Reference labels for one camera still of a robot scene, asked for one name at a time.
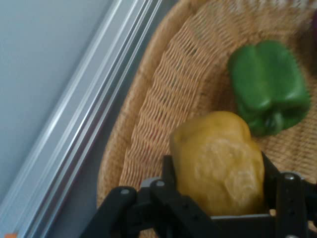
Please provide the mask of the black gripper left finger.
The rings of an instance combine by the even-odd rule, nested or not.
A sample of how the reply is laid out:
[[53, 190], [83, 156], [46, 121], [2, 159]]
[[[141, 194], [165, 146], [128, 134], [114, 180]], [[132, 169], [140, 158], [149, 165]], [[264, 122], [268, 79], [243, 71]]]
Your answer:
[[95, 214], [97, 238], [137, 238], [154, 229], [161, 238], [216, 238], [218, 227], [188, 196], [175, 188], [170, 155], [163, 157], [163, 174], [136, 191], [118, 186]]

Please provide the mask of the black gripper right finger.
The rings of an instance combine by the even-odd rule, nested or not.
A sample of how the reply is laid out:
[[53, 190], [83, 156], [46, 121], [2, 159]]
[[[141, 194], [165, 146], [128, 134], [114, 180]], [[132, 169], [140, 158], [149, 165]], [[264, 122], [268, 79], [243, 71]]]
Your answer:
[[264, 194], [269, 209], [275, 210], [276, 238], [315, 238], [309, 221], [317, 224], [317, 185], [295, 172], [281, 172], [265, 155]]

